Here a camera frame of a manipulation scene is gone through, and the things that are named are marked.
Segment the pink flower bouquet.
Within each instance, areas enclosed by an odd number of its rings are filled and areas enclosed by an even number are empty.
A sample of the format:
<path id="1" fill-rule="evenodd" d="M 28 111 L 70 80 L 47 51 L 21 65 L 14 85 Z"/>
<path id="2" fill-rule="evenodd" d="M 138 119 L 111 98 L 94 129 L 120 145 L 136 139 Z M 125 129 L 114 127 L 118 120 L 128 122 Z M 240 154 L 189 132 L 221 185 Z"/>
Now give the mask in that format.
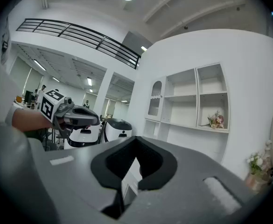
<path id="1" fill-rule="evenodd" d="M 209 126 L 213 129 L 224 128 L 224 117 L 220 111 L 216 111 L 212 116 L 208 116 Z"/>

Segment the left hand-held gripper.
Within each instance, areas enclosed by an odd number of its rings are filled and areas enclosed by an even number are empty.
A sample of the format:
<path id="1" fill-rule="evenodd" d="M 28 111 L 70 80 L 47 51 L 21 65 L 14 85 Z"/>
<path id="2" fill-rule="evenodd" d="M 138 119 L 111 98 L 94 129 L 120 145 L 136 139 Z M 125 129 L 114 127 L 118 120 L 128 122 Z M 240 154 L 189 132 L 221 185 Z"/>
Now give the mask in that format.
<path id="1" fill-rule="evenodd" d="M 65 129 L 58 130 L 64 139 L 69 138 L 71 133 L 71 129 L 66 124 L 73 126 L 96 126 L 99 124 L 98 116 L 94 111 L 84 106 L 73 107 L 74 102 L 70 97 L 66 97 L 59 91 L 50 90 L 42 97 L 40 112 L 52 123 L 53 128 L 55 119 L 64 119 Z"/>

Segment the white desk with shelves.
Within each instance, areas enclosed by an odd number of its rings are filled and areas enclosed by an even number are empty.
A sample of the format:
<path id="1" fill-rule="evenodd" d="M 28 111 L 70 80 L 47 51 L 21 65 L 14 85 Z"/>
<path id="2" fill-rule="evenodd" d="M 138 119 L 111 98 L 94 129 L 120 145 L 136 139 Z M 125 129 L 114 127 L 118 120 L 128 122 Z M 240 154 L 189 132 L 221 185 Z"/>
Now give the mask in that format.
<path id="1" fill-rule="evenodd" d="M 230 99 L 220 63 L 179 71 L 142 64 L 126 120 L 134 135 L 141 135 L 201 152 L 221 163 L 230 129 Z M 166 77 L 161 120 L 146 118 L 152 82 Z M 224 117 L 224 128 L 209 126 L 216 111 Z"/>

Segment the black metal railing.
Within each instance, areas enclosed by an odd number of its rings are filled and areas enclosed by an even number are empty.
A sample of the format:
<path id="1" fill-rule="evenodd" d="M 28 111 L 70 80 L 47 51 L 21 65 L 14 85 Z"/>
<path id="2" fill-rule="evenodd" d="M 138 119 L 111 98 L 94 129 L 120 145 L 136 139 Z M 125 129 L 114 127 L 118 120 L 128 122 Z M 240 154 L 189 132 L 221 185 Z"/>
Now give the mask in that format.
<path id="1" fill-rule="evenodd" d="M 107 35 L 74 23 L 51 19 L 26 18 L 16 31 L 39 33 L 67 39 L 96 49 L 133 69 L 139 67 L 141 55 Z"/>

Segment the person's left hand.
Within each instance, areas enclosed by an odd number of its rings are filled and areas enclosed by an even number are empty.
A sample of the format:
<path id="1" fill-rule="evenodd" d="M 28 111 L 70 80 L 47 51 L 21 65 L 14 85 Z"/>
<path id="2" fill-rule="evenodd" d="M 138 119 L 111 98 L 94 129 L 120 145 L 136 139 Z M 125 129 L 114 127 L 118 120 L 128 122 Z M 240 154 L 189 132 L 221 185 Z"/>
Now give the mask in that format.
<path id="1" fill-rule="evenodd" d="M 54 121 L 54 128 L 56 130 L 64 130 L 65 129 L 65 121 L 63 118 L 57 118 Z"/>

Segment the small white flowers in vase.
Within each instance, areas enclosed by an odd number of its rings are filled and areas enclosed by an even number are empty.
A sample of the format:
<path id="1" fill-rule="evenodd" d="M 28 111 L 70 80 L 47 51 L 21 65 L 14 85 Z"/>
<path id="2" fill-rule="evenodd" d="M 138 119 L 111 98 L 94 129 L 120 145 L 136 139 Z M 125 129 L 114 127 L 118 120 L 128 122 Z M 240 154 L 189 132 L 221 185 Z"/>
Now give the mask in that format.
<path id="1" fill-rule="evenodd" d="M 263 155 L 252 153 L 246 161 L 249 166 L 249 173 L 245 179 L 245 183 L 254 192 L 260 192 L 270 182 L 270 155 L 267 153 Z"/>

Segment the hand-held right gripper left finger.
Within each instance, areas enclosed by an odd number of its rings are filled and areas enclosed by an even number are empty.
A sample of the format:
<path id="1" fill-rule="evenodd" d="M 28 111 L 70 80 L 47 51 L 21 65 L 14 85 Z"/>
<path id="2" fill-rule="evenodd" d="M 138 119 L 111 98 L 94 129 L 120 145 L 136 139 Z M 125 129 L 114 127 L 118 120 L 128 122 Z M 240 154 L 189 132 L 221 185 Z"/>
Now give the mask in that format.
<path id="1" fill-rule="evenodd" d="M 122 210 L 121 181 L 117 189 L 103 187 L 91 171 L 98 154 L 134 140 L 46 152 L 40 141 L 29 139 L 33 220 L 40 224 L 138 224 L 134 204 Z"/>

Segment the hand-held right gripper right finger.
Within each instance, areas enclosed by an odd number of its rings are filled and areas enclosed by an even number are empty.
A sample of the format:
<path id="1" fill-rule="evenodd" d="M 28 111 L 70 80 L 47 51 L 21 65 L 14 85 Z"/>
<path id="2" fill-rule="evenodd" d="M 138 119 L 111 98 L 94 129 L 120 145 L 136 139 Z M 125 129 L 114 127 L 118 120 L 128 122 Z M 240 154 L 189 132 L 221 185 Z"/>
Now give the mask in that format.
<path id="1" fill-rule="evenodd" d="M 253 192 L 209 156 L 144 138 L 177 161 L 173 177 L 160 189 L 143 190 L 121 215 L 124 224 L 229 224 L 243 219 Z"/>

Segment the person's left forearm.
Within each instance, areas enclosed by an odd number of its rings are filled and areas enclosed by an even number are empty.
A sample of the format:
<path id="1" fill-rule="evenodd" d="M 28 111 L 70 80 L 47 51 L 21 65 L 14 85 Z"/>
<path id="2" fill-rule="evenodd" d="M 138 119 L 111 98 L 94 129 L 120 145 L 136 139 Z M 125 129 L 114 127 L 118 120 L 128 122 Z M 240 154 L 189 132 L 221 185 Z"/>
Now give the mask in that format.
<path id="1" fill-rule="evenodd" d="M 12 126 L 21 132 L 52 128 L 52 123 L 40 112 L 17 108 L 12 117 Z"/>

